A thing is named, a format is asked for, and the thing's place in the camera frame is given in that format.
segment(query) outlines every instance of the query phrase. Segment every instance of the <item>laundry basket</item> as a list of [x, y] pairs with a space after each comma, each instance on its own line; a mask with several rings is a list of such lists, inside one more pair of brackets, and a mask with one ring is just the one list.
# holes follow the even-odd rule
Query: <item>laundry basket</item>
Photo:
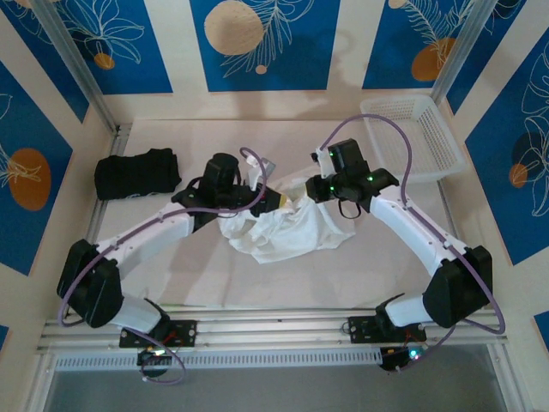
[[[433, 182], [465, 168], [463, 153], [431, 97], [408, 94], [366, 99], [360, 111], [390, 118], [404, 130], [412, 144], [409, 182]], [[364, 121], [381, 167], [402, 179], [407, 150], [401, 135], [382, 120]]]

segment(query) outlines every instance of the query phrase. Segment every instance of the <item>black cloth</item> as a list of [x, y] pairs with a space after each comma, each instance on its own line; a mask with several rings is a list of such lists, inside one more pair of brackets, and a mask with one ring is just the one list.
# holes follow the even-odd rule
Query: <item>black cloth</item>
[[99, 200], [172, 193], [181, 182], [178, 157], [170, 148], [151, 148], [137, 156], [109, 156], [95, 168]]

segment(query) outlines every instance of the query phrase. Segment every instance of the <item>leaf drawing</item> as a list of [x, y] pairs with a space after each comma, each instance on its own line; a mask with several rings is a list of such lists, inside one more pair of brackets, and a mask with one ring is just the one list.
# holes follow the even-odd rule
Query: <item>leaf drawing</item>
[[[438, 68], [443, 66], [449, 52], [449, 41], [443, 40], [456, 36], [478, 1], [482, 0], [454, 0], [445, 14], [441, 11], [438, 0], [407, 0], [402, 5], [401, 8], [408, 13], [408, 20], [413, 30], [421, 35], [426, 45], [432, 45], [437, 52]], [[511, 18], [522, 1], [518, 0], [512, 6], [498, 3], [492, 12], [492, 17], [485, 24], [488, 33], [492, 35], [496, 17]]]
[[246, 73], [263, 67], [267, 69], [287, 45], [293, 41], [290, 24], [306, 15], [315, 0], [307, 0], [307, 5], [298, 13], [297, 5], [304, 0], [239, 0], [256, 13], [262, 24], [262, 40], [251, 51], [234, 56], [225, 56], [220, 65], [226, 68], [224, 78], [244, 70]]
[[511, 173], [511, 184], [532, 184], [532, 217], [549, 212], [549, 42], [536, 58], [522, 96], [528, 147]]
[[[13, 96], [9, 94], [0, 94], [0, 120], [2, 120], [9, 111], [9, 105]], [[40, 182], [41, 179], [37, 176], [40, 170], [38, 167], [24, 167], [16, 161], [11, 160], [8, 154], [0, 144], [0, 187], [4, 187], [11, 179], [17, 181], [17, 178], [30, 179], [35, 182]]]
[[38, 37], [44, 43], [51, 44], [50, 38], [44, 31], [44, 28], [40, 25], [34, 12], [19, 4], [15, 0], [2, 0], [6, 5], [6, 8], [17, 18], [25, 30], [30, 34]]
[[[29, 33], [51, 44], [31, 9], [15, 0], [2, 1]], [[60, 0], [54, 4], [73, 40], [92, 57], [100, 55], [111, 61], [118, 56], [136, 64], [141, 62], [141, 53], [132, 42], [144, 35], [145, 27], [118, 17], [118, 0]], [[98, 65], [103, 69], [114, 67]]]

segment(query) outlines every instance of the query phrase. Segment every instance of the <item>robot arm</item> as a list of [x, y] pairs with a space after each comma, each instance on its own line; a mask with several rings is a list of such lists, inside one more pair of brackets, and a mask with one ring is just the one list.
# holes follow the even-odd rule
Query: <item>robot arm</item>
[[168, 315], [150, 300], [123, 294], [120, 282], [140, 263], [213, 221], [220, 209], [227, 212], [246, 209], [245, 205], [261, 193], [261, 199], [250, 208], [253, 215], [278, 209], [281, 195], [267, 186], [263, 189], [259, 183], [261, 169], [268, 177], [275, 165], [265, 159], [262, 168], [258, 161], [249, 163], [253, 167], [248, 172], [247, 185], [241, 185], [238, 160], [229, 154], [216, 154], [206, 165], [203, 176], [193, 179], [155, 215], [97, 245], [84, 239], [73, 244], [57, 294], [64, 297], [82, 271], [101, 255], [70, 295], [69, 306], [93, 328], [115, 324], [156, 340], [164, 339], [172, 329]]
[[484, 247], [467, 247], [439, 227], [407, 194], [403, 198], [398, 180], [384, 169], [371, 171], [353, 139], [330, 146], [328, 153], [323, 158], [318, 153], [313, 155], [324, 170], [329, 159], [333, 172], [310, 178], [308, 195], [317, 203], [338, 199], [358, 204], [390, 227], [431, 277], [423, 294], [398, 295], [376, 308], [376, 324], [384, 335], [423, 322], [434, 321], [449, 328], [488, 303], [479, 284], [454, 254], [454, 250], [461, 254], [492, 289], [492, 257]]

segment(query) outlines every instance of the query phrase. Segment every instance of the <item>white cloth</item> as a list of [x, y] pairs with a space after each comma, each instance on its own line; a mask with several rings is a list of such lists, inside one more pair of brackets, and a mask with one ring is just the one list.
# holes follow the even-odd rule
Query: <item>white cloth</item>
[[245, 211], [230, 219], [218, 219], [221, 233], [237, 251], [250, 254], [260, 264], [335, 249], [355, 235], [354, 222], [340, 216], [333, 204], [316, 204], [307, 196], [305, 182], [318, 171], [312, 167], [269, 183], [287, 196], [284, 206], [259, 217]]

